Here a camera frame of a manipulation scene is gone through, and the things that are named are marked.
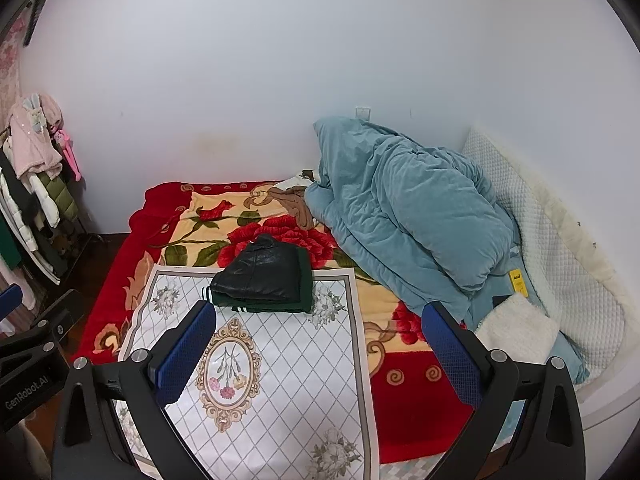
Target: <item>folded clothes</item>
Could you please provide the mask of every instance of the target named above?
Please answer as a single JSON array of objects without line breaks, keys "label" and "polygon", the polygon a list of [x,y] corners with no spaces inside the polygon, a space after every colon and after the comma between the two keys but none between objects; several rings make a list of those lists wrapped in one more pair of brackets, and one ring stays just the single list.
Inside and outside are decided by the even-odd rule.
[{"label": "folded clothes", "polygon": [[311,289],[306,250],[261,234],[215,275],[207,299],[241,312],[310,312]]}]

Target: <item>yellow tag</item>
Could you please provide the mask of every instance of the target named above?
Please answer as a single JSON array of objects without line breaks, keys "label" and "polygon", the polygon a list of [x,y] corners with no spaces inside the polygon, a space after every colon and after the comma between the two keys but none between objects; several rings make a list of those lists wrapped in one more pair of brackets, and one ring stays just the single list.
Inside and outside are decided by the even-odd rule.
[{"label": "yellow tag", "polygon": [[524,280],[522,279],[522,271],[520,269],[510,270],[509,277],[511,279],[511,285],[513,285],[513,290],[527,298],[529,293],[527,292],[527,285],[524,284]]}]

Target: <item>red rose pattern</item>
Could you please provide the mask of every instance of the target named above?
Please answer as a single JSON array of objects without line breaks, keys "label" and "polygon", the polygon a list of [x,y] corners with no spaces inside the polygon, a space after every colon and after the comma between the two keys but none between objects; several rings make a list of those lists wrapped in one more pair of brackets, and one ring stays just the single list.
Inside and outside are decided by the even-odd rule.
[{"label": "red rose pattern", "polygon": [[249,242],[263,233],[270,234],[281,242],[305,248],[309,253],[311,267],[314,269],[324,267],[327,260],[334,257],[334,247],[337,247],[331,235],[317,229],[303,231],[298,227],[293,216],[277,216],[266,219],[262,225],[251,223],[231,231],[228,234],[229,245],[221,249],[218,255],[218,265],[228,266]]},{"label": "red rose pattern", "polygon": [[400,334],[400,339],[405,345],[412,345],[418,340],[424,341],[420,316],[411,312],[404,301],[398,301],[398,306],[391,316],[396,322],[396,332]]},{"label": "red rose pattern", "polygon": [[219,220],[222,217],[222,213],[231,209],[234,205],[227,200],[223,200],[213,209],[198,209],[198,218],[202,222],[209,220]]}]

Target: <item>pink hanger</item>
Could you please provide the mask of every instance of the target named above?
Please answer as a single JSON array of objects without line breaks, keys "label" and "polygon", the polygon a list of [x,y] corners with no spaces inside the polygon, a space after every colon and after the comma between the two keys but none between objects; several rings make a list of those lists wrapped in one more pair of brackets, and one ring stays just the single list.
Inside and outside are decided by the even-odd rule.
[{"label": "pink hanger", "polygon": [[74,152],[71,149],[71,137],[66,134],[66,131],[60,128],[53,135],[53,138],[58,143],[58,146],[62,149],[62,153],[66,158],[71,170],[76,175],[76,182],[80,182],[82,175],[80,175],[80,171],[78,170],[78,164],[76,163],[76,158],[74,156]]}]

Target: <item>green leaf pattern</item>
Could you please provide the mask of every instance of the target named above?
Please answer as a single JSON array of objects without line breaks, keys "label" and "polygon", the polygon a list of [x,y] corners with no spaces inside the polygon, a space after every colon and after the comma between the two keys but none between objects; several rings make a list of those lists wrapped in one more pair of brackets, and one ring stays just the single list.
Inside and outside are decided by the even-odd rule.
[{"label": "green leaf pattern", "polygon": [[262,220],[262,217],[257,211],[242,211],[238,217],[238,225],[244,227],[245,225],[253,224],[260,220]]},{"label": "green leaf pattern", "polygon": [[172,245],[164,250],[164,260],[167,265],[186,266],[187,248],[184,245]]},{"label": "green leaf pattern", "polygon": [[191,229],[191,232],[189,233],[189,235],[194,234],[194,232],[196,232],[202,226],[208,227],[209,229],[219,229],[218,224],[216,224],[213,220],[204,220],[203,221],[203,220],[199,220],[197,218],[192,218],[191,220],[193,220],[195,222],[195,224],[193,225],[193,228]]},{"label": "green leaf pattern", "polygon": [[201,249],[196,257],[194,267],[209,267],[212,266],[217,260],[220,250],[223,247],[229,245],[226,240],[215,240],[210,246]]}]

